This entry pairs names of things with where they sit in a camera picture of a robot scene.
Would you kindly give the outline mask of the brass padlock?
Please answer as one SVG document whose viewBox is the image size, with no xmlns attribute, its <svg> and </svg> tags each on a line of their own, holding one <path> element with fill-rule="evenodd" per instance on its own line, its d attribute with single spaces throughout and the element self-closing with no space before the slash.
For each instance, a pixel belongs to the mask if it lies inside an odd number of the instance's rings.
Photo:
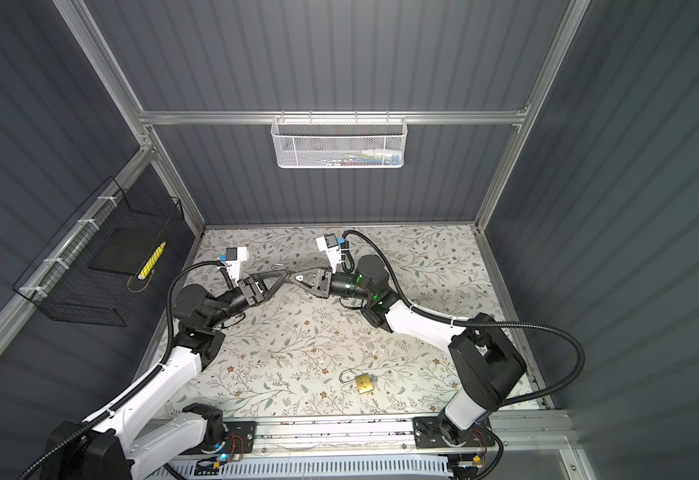
<svg viewBox="0 0 699 480">
<path fill-rule="evenodd" d="M 359 394 L 371 393 L 375 389 L 375 376 L 347 369 L 339 373 L 339 382 L 343 385 L 355 386 Z"/>
</svg>

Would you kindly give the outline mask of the small black padlock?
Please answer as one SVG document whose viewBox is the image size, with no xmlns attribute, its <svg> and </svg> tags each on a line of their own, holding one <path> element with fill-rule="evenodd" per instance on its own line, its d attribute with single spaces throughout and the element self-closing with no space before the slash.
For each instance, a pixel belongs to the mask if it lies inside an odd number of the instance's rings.
<svg viewBox="0 0 699 480">
<path fill-rule="evenodd" d="M 295 272 L 302 271 L 301 269 L 287 268 L 282 264 L 275 264 L 271 267 L 271 273 L 273 274 L 276 281 L 281 281 L 284 283 L 292 283 L 291 275 Z"/>
</svg>

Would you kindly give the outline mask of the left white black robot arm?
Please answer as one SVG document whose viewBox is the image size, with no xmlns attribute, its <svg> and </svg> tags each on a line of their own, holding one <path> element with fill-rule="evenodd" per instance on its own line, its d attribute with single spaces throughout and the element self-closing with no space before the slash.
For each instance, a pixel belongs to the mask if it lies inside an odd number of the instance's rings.
<svg viewBox="0 0 699 480">
<path fill-rule="evenodd" d="M 85 420 L 61 423 L 43 456 L 21 478 L 144 479 L 186 450 L 221 448 L 228 437 L 223 414 L 209 405 L 192 404 L 169 424 L 150 433 L 143 429 L 171 396 L 215 360 L 225 340 L 225 322 L 269 300 L 291 274 L 287 269 L 251 274 L 220 295 L 198 284 L 171 286 L 163 356 Z"/>
</svg>

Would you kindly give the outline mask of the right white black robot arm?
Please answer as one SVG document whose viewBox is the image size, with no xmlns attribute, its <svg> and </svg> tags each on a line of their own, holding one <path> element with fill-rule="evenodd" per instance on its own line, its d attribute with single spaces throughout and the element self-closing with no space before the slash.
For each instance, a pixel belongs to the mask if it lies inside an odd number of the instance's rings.
<svg viewBox="0 0 699 480">
<path fill-rule="evenodd" d="M 318 298 L 361 300 L 359 312 L 371 326 L 411 336 L 451 356 L 459 389 L 439 413 L 439 431 L 449 446 L 461 446 L 473 425 L 499 410 L 527 373 L 527 364 L 496 327 L 459 327 L 451 319 L 433 320 L 433 312 L 407 306 L 389 285 L 391 272 L 377 255 L 359 259 L 351 273 L 315 267 L 289 275 L 289 282 Z"/>
</svg>

